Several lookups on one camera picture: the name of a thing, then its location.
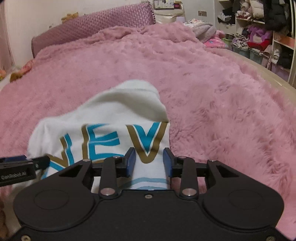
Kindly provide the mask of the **white shelving unit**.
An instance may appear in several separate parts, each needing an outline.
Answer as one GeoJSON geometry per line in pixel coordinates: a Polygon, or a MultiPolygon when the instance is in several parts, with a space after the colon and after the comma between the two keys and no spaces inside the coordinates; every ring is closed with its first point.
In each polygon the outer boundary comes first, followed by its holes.
{"type": "Polygon", "coordinates": [[[263,1],[215,1],[216,26],[226,33],[226,44],[249,49],[250,60],[262,65],[295,86],[295,1],[285,7],[287,23],[270,27],[264,20],[263,1]],[[273,31],[272,44],[263,52],[248,47],[248,26],[273,31]]]}

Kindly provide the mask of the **white Nevada sweatshirt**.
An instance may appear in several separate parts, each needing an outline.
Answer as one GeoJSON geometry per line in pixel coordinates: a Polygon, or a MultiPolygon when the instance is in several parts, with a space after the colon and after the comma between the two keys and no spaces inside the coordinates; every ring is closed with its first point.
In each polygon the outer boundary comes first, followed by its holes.
{"type": "Polygon", "coordinates": [[[170,121],[158,90],[143,80],[128,80],[95,95],[72,112],[44,118],[34,129],[27,156],[49,155],[49,177],[83,159],[100,163],[136,151],[130,177],[122,189],[166,190],[163,150],[170,145],[170,121]]]}

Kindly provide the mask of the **pink curtain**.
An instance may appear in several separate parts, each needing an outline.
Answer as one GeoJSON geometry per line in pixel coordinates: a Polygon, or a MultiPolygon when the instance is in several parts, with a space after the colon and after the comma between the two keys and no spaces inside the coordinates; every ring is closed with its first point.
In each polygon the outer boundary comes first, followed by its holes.
{"type": "Polygon", "coordinates": [[[1,1],[1,70],[10,73],[13,67],[14,61],[7,34],[5,6],[4,1],[1,1]]]}

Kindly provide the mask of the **brown plush toy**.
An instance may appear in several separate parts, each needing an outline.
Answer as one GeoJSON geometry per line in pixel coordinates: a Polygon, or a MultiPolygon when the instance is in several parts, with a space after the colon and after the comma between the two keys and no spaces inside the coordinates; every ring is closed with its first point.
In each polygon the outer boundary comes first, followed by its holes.
{"type": "Polygon", "coordinates": [[[22,76],[23,76],[23,73],[21,73],[21,72],[12,73],[11,76],[10,76],[10,83],[22,78],[22,76]]]}

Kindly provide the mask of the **white bedside cabinet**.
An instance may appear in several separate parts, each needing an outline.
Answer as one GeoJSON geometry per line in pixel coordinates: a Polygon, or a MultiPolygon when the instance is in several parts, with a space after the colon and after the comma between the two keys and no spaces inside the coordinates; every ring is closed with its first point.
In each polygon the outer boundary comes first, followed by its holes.
{"type": "Polygon", "coordinates": [[[186,21],[185,11],[183,9],[155,9],[154,16],[158,24],[184,23],[186,21]]]}

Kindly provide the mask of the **hanging dark jacket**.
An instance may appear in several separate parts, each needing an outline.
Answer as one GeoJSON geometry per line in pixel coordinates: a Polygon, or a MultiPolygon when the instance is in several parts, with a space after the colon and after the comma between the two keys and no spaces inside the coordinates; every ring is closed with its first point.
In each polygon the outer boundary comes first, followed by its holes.
{"type": "Polygon", "coordinates": [[[285,7],[289,3],[290,1],[263,1],[265,23],[270,27],[285,25],[287,23],[285,7]]]}

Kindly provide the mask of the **beige mattress edge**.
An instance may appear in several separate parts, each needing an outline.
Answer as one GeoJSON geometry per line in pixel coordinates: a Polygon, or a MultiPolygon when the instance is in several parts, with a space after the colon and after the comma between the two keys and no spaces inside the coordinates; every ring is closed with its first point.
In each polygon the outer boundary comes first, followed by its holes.
{"type": "Polygon", "coordinates": [[[280,78],[273,72],[267,70],[266,68],[255,63],[254,61],[247,59],[246,57],[243,57],[230,50],[221,48],[213,48],[208,50],[219,56],[230,58],[231,60],[237,62],[239,65],[248,66],[257,74],[259,74],[263,79],[270,82],[270,84],[274,88],[278,89],[285,97],[287,97],[295,105],[295,88],[293,88],[291,85],[289,85],[286,81],[284,81],[282,78],[280,78]]]}

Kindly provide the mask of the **yellow teddy bear on headboard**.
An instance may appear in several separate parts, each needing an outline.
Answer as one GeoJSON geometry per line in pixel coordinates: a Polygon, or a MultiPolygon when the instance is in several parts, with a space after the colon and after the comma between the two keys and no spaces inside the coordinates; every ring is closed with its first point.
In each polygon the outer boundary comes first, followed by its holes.
{"type": "Polygon", "coordinates": [[[76,12],[74,14],[67,14],[66,16],[64,16],[64,17],[61,18],[61,21],[62,21],[62,23],[65,23],[65,22],[67,22],[69,20],[72,20],[72,19],[75,19],[77,17],[79,17],[79,13],[78,12],[76,12]]]}

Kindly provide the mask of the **pink fluffy blanket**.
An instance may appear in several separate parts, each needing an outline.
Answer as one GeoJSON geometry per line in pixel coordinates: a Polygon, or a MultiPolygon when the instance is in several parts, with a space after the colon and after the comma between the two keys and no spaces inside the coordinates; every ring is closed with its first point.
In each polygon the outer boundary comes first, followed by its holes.
{"type": "Polygon", "coordinates": [[[219,160],[274,188],[285,201],[278,229],[295,237],[295,103],[181,23],[107,28],[41,50],[33,68],[1,90],[1,156],[25,154],[41,119],[130,79],[156,88],[173,152],[219,160]]]}

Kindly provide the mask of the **grey folded blanket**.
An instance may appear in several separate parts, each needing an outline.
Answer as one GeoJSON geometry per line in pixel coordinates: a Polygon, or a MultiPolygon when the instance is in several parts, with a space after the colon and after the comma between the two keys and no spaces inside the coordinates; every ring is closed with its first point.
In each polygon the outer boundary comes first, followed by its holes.
{"type": "Polygon", "coordinates": [[[192,31],[200,42],[205,43],[215,35],[217,29],[212,24],[202,22],[194,25],[192,31]]]}

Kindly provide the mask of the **teal storage bin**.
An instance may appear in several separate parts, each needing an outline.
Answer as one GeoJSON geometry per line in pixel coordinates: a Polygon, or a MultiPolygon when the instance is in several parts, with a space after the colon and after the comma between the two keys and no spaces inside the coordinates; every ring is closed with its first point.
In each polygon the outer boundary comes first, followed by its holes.
{"type": "Polygon", "coordinates": [[[250,51],[249,49],[242,49],[242,48],[238,48],[235,45],[232,46],[233,48],[233,52],[240,54],[241,56],[244,56],[246,58],[250,58],[250,51]]]}

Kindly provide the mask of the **purple quilted headboard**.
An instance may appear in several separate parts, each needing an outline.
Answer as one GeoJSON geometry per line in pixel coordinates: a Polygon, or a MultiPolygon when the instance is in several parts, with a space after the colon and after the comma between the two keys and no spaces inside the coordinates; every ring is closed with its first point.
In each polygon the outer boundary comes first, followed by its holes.
{"type": "Polygon", "coordinates": [[[36,57],[46,47],[87,38],[105,28],[116,26],[140,28],[155,23],[154,10],[148,1],[98,11],[68,20],[33,37],[32,55],[36,57]]]}

